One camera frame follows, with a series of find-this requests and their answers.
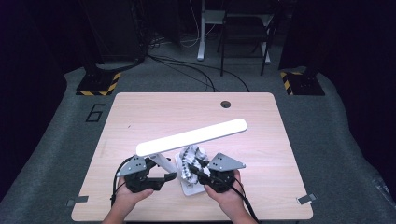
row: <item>hazard stripe marker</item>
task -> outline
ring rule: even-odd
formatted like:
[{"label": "hazard stripe marker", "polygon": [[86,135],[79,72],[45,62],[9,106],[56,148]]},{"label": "hazard stripe marker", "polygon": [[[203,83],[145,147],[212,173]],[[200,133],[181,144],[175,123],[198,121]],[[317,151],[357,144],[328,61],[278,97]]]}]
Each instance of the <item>hazard stripe marker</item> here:
[{"label": "hazard stripe marker", "polygon": [[114,89],[116,89],[117,83],[120,79],[121,73],[117,73],[113,80],[111,81],[111,85],[108,87],[107,91],[76,91],[76,95],[85,95],[85,96],[94,96],[94,95],[111,95]]}]

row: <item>black stand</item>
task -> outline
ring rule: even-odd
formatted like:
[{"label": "black stand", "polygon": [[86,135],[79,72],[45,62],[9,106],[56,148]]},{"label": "black stand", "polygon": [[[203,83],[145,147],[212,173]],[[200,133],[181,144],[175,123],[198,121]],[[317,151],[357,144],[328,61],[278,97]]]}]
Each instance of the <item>black stand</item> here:
[{"label": "black stand", "polygon": [[301,73],[283,73],[282,78],[289,95],[325,95],[316,76]]},{"label": "black stand", "polygon": [[289,95],[325,95],[317,80],[317,73],[329,55],[337,37],[337,24],[340,22],[341,12],[339,10],[335,11],[305,71],[302,74],[287,72],[281,75]]},{"label": "black stand", "polygon": [[[66,12],[75,12],[68,3],[63,3]],[[84,27],[87,29],[89,25],[84,22],[84,16],[77,16],[77,12],[65,13],[65,33],[71,45],[74,47],[78,60],[85,69],[85,76],[77,87],[77,95],[109,95],[113,92],[117,84],[119,73],[127,69],[133,68],[143,62],[144,59],[136,59],[132,65],[113,70],[104,70],[96,66],[92,53],[87,45],[87,36],[84,34]]]},{"label": "black stand", "polygon": [[81,80],[77,87],[77,92],[89,91],[89,92],[98,92],[105,91],[108,92],[110,86],[113,84],[113,80],[115,75],[118,72],[107,71],[104,69],[100,69],[96,67],[96,65],[92,69],[87,69],[84,65],[86,74],[84,78]]}]

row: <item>yellow and black striped sign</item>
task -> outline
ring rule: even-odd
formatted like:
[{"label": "yellow and black striped sign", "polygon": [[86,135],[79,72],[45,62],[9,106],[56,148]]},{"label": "yellow and black striped sign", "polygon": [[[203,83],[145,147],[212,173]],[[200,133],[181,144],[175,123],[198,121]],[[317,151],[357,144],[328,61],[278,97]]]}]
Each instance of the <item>yellow and black striped sign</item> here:
[{"label": "yellow and black striped sign", "polygon": [[285,85],[286,92],[288,93],[288,95],[293,95],[293,90],[291,89],[291,85],[288,80],[288,74],[290,76],[290,75],[301,75],[301,73],[299,73],[299,72],[294,72],[294,73],[281,72],[280,73],[280,76],[282,77],[282,80],[283,80],[283,84]]},{"label": "yellow and black striped sign", "polygon": [[117,83],[120,79],[121,73],[117,73],[113,80],[111,81],[110,86],[108,87],[107,91],[77,91],[76,95],[86,95],[86,96],[93,96],[93,95],[111,95],[114,89],[116,89]]}]

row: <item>wooden table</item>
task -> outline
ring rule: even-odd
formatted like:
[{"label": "wooden table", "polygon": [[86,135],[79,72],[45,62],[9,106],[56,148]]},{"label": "wooden table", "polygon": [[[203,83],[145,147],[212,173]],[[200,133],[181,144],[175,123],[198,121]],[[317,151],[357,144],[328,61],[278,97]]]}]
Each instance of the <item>wooden table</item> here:
[{"label": "wooden table", "polygon": [[[231,103],[224,108],[223,101]],[[199,145],[211,160],[221,152],[244,162],[240,170],[247,197],[258,219],[309,219],[310,203],[296,198],[306,195],[282,119],[271,93],[119,93],[111,107],[76,203],[75,221],[103,220],[110,210],[114,174],[135,154],[139,143],[183,133],[232,119],[244,119],[247,130]],[[164,152],[174,158],[178,149]],[[150,176],[163,176],[153,168]],[[229,220],[205,192],[186,197],[180,182],[173,180],[137,204],[129,221]]]}]

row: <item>gray carpet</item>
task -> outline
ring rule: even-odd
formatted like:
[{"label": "gray carpet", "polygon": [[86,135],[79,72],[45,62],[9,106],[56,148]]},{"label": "gray carpet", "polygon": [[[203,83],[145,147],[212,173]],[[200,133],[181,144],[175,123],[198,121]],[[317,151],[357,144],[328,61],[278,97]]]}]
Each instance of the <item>gray carpet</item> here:
[{"label": "gray carpet", "polygon": [[[396,223],[394,205],[373,182],[379,178],[377,171],[365,161],[350,135],[346,112],[334,85],[318,75],[326,96],[287,95],[277,70],[283,37],[278,36],[271,48],[272,63],[266,65],[263,77],[259,75],[261,60],[239,58],[241,51],[227,52],[231,57],[225,60],[225,69],[242,78],[250,91],[268,91],[276,98],[306,190],[318,196],[312,203],[313,218],[301,223]],[[180,48],[163,44],[148,53],[219,67],[217,44],[216,39],[207,41],[203,62],[196,61],[197,45]],[[122,65],[125,64],[107,64],[104,68]],[[203,75],[185,67],[174,68],[147,58],[121,73],[110,96],[77,96],[76,86],[84,70],[66,74],[68,87],[64,98],[34,154],[1,202],[0,223],[74,223],[73,208],[65,203],[78,196],[118,92],[212,91]],[[247,91],[232,75],[220,77],[219,70],[199,68],[219,91]],[[85,122],[94,105],[99,105],[96,108],[103,111],[102,117],[98,122]]]}]

